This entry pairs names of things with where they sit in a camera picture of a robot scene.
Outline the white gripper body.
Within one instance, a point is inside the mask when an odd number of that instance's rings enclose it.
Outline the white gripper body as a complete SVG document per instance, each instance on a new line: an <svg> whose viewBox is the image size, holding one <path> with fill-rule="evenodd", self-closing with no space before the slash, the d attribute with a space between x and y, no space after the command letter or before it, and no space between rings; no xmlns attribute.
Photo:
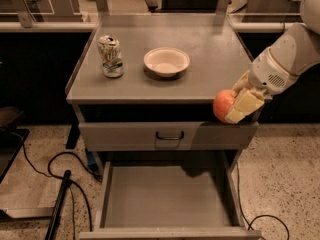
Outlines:
<svg viewBox="0 0 320 240"><path fill-rule="evenodd" d="M274 58L271 48L266 48L251 64L248 81L270 95L277 95L291 87L298 76L288 73Z"/></svg>

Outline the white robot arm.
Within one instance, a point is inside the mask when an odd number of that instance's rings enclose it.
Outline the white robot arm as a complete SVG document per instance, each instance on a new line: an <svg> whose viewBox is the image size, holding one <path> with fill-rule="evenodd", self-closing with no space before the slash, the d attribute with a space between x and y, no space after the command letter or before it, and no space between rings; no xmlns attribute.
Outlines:
<svg viewBox="0 0 320 240"><path fill-rule="evenodd" d="M260 109L267 95L284 92L320 63L320 0L301 0L300 15L302 23L294 23L267 47L223 99L219 117L224 122L240 122Z"/></svg>

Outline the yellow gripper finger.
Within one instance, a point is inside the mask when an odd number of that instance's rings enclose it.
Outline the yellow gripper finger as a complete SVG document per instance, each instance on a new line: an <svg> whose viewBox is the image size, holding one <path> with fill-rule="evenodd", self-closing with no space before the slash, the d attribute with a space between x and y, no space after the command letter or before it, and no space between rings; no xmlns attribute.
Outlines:
<svg viewBox="0 0 320 240"><path fill-rule="evenodd" d="M256 88L240 91L235 103L228 110L224 119L231 124L237 124L246 116L260 109L265 103L264 92Z"/></svg>
<svg viewBox="0 0 320 240"><path fill-rule="evenodd" d="M246 71L239 79L238 81L234 84L234 86L232 87L232 89L236 92L239 93L242 89L246 88L249 89L250 88L250 83L248 80L248 76L249 76L249 72Z"/></svg>

